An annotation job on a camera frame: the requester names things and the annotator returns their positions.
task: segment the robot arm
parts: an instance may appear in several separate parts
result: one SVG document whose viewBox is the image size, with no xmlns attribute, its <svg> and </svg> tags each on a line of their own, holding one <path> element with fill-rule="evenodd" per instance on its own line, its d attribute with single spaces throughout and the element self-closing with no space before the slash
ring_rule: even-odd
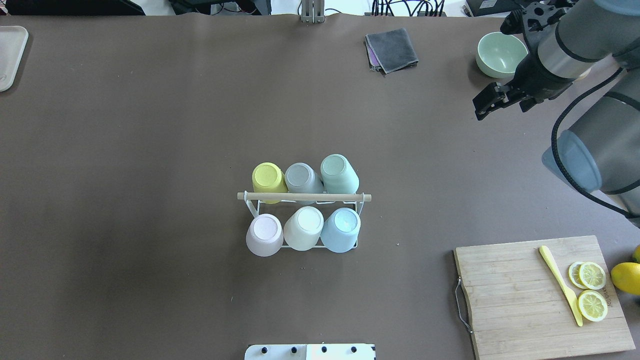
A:
<svg viewBox="0 0 640 360">
<path fill-rule="evenodd" d="M 478 120 L 516 102 L 528 111 L 555 99 L 609 54 L 627 69 L 616 86 L 562 133 L 557 149 L 578 191 L 601 190 L 640 227 L 640 2 L 534 2 L 509 15 L 500 30 L 523 33 L 529 54 L 513 80 L 489 84 L 474 98 Z M 543 162 L 568 181 L 551 149 Z"/>
</svg>

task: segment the gray-blue cup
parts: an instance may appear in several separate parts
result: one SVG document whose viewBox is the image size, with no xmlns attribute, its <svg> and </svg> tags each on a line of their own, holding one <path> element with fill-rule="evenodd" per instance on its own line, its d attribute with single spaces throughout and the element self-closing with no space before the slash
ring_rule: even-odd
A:
<svg viewBox="0 0 640 360">
<path fill-rule="evenodd" d="M 305 163 L 291 165 L 284 174 L 291 193 L 322 193 L 324 185 L 318 174 Z M 315 201 L 298 201 L 298 204 L 311 205 Z"/>
<path fill-rule="evenodd" d="M 360 232 L 360 217 L 349 208 L 340 208 L 324 222 L 320 239 L 333 252 L 347 252 L 353 248 Z"/>
<path fill-rule="evenodd" d="M 356 193 L 360 179 L 349 160 L 340 154 L 327 156 L 320 165 L 327 193 Z"/>
</svg>

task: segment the yellow-green cup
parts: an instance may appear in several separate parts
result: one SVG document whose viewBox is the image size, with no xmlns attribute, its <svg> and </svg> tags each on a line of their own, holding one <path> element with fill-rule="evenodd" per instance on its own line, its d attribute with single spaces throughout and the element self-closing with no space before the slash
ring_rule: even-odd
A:
<svg viewBox="0 0 640 360">
<path fill-rule="evenodd" d="M 257 193 L 286 193 L 289 192 L 284 181 L 284 173 L 274 163 L 261 163 L 256 166 L 251 176 L 253 190 Z M 276 204 L 279 201 L 265 201 Z"/>
</svg>

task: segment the wooden cutting board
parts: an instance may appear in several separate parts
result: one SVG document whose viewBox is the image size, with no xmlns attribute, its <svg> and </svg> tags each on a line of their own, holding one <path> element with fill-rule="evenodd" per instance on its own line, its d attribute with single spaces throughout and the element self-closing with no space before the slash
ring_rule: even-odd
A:
<svg viewBox="0 0 640 360">
<path fill-rule="evenodd" d="M 567 285 L 574 261 L 593 261 L 607 273 L 599 292 L 609 313 L 578 327 L 538 248 L 546 245 Z M 636 348 L 595 236 L 458 247 L 458 275 L 467 301 L 476 359 L 538 360 Z"/>
</svg>

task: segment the lemon slice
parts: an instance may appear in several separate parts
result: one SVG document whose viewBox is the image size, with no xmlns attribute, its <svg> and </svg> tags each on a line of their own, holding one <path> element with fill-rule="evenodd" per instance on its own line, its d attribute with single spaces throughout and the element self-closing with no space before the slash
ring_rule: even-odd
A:
<svg viewBox="0 0 640 360">
<path fill-rule="evenodd" d="M 584 290 L 578 297 L 578 309 L 592 322 L 599 322 L 607 316 L 607 302 L 599 292 Z"/>
<path fill-rule="evenodd" d="M 580 281 L 580 275 L 578 274 L 580 265 L 582 264 L 584 263 L 581 261 L 576 261 L 571 264 L 571 266 L 569 266 L 569 280 L 571 280 L 571 282 L 578 288 L 587 289 L 587 287 L 582 284 L 582 281 Z"/>
<path fill-rule="evenodd" d="M 591 290 L 599 290 L 604 287 L 607 278 L 600 265 L 587 261 L 578 267 L 580 282 Z"/>
</svg>

